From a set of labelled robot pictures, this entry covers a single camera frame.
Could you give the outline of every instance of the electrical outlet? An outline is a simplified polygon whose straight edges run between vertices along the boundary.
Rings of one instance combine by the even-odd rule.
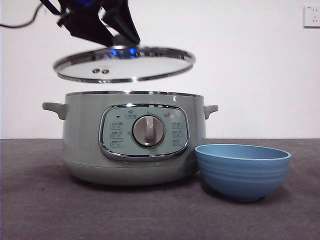
[[[303,26],[320,28],[320,5],[304,6]]]

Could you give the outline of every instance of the black cable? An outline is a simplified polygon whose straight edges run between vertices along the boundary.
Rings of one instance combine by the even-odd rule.
[[[35,20],[36,20],[36,17],[37,17],[37,14],[39,12],[39,9],[42,7],[42,3],[39,4],[39,6],[35,9],[35,12],[34,12],[34,15],[33,15],[33,18],[24,23],[24,24],[20,24],[20,25],[6,25],[6,24],[1,24],[0,23],[0,27],[4,27],[4,28],[8,28],[8,29],[19,29],[19,28],[24,28],[26,26],[29,26],[30,24],[32,24]]]

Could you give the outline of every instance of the glass lid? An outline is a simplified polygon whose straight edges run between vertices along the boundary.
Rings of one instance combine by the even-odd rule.
[[[114,46],[67,56],[53,68],[66,80],[84,83],[124,83],[165,78],[192,68],[195,56],[163,47]]]

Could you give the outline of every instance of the bowl rim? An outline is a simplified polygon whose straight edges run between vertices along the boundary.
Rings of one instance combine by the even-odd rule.
[[[199,148],[205,147],[205,146],[246,146],[246,147],[255,147],[255,148],[261,148],[261,149],[271,149],[271,150],[276,150],[279,152],[283,152],[287,154],[287,156],[284,157],[279,157],[279,158],[241,158],[241,157],[229,157],[229,156],[222,156],[222,155],[213,155],[209,153],[205,153],[203,151],[200,151]],[[258,146],[258,145],[249,145],[249,144],[232,144],[232,143],[213,143],[213,144],[204,144],[204,145],[199,145],[194,148],[196,153],[203,154],[206,156],[210,157],[218,157],[218,158],[223,158],[223,159],[234,159],[234,160],[245,160],[245,161],[279,161],[279,160],[286,160],[291,158],[291,153],[285,150],[281,150],[278,148],[274,147],[268,147],[268,146]]]

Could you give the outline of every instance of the pot handle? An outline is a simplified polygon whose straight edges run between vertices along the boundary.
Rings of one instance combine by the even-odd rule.
[[[61,120],[65,120],[67,118],[68,106],[66,104],[44,102],[42,103],[42,109],[55,112]]]
[[[207,120],[209,118],[210,114],[218,111],[218,109],[219,109],[218,105],[203,106],[205,119]]]

